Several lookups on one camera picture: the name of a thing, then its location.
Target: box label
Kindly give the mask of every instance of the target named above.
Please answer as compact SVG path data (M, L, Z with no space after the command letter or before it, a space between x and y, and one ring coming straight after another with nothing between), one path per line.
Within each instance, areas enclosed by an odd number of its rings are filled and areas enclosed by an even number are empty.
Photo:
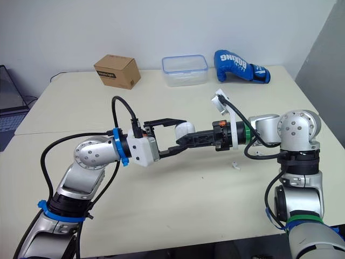
M100 77L116 78L116 75L115 75L114 73L103 72L103 71L97 71L97 74L98 74Z

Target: green ring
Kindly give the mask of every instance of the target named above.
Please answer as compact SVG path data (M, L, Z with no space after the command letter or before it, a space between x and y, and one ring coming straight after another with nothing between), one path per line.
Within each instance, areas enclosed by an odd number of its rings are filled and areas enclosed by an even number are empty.
M314 215L295 215L295 216L290 217L286 223L290 223L291 221L294 221L294 220L315 220L315 221L319 221L323 223L320 217L314 216Z
M246 123L244 124L244 130L246 132L246 145L248 145L251 140L251 132L250 132L250 128L247 126Z

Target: blue lid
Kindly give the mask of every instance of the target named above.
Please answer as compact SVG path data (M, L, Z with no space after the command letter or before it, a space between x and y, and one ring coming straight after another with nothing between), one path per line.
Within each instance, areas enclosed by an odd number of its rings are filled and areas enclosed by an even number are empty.
M162 59L162 68L166 74L203 72L209 69L203 55L165 57Z

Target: boxing glove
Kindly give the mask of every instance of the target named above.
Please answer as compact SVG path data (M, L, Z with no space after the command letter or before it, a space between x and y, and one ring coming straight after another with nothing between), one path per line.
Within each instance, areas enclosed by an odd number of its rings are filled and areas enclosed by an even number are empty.
M255 83L267 84L270 82L270 72L263 66L248 64L240 56L228 50L217 50L214 56L218 80L226 80L226 72Z

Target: blue ring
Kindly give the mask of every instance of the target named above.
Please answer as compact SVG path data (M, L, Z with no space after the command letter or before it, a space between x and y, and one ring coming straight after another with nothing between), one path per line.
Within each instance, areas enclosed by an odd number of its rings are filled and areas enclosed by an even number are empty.
M39 201L38 208L41 208L44 214L53 220L70 222L70 223L79 223L85 220L84 217L62 217L62 216L56 215L48 210L47 202L45 200Z
M123 166L128 166L129 159L128 159L128 157L126 157L126 154L125 154L125 152L123 151L123 148L122 148L121 140L120 140L120 137L119 137L119 128L114 128L113 129L113 133L114 133L115 146L116 146L116 149L119 152L119 155L120 155L121 161L123 163Z

